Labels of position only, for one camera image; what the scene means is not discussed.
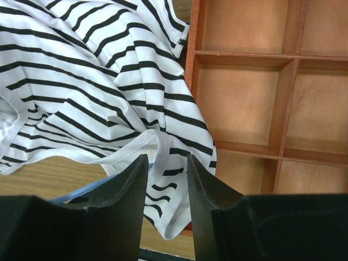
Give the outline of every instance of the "wooden organizer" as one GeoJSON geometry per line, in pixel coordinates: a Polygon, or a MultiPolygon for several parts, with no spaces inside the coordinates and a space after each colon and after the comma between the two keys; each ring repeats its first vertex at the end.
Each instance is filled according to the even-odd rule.
{"type": "Polygon", "coordinates": [[[186,81],[243,194],[348,192],[347,0],[192,0],[186,81]]]}

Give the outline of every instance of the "white fabric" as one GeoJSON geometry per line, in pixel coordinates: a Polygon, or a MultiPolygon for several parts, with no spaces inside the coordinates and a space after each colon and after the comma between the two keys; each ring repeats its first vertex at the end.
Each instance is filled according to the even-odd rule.
{"type": "Polygon", "coordinates": [[[144,215],[165,239],[190,222],[186,156],[216,151],[176,62],[188,34],[170,0],[0,0],[0,173],[52,156],[154,162],[144,215]]]}

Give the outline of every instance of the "wooden table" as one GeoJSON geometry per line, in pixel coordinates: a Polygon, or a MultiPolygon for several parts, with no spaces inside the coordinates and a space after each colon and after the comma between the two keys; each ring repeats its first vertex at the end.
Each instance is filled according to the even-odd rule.
{"type": "MultiPolygon", "coordinates": [[[[173,0],[173,4],[177,16],[189,22],[191,0],[173,0]]],[[[66,158],[53,157],[24,166],[9,176],[0,175],[0,195],[34,194],[50,199],[105,176],[99,165],[85,165],[66,158]]],[[[165,241],[147,220],[144,220],[142,226],[141,247],[194,259],[191,237],[179,235],[174,240],[165,241]]]]}

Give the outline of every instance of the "wooden box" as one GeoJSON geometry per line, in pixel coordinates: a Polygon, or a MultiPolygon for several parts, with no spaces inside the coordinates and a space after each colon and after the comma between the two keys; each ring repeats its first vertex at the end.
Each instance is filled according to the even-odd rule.
{"type": "Polygon", "coordinates": [[[192,0],[186,81],[243,194],[348,192],[348,1],[192,0]]]}

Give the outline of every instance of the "striped shirt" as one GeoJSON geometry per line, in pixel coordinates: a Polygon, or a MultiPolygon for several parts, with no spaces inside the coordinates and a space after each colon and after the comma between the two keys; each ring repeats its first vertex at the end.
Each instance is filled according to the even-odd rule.
{"type": "Polygon", "coordinates": [[[144,215],[165,239],[190,222],[187,155],[216,150],[177,58],[170,0],[0,0],[0,173],[62,156],[107,175],[148,154],[144,215]]]}

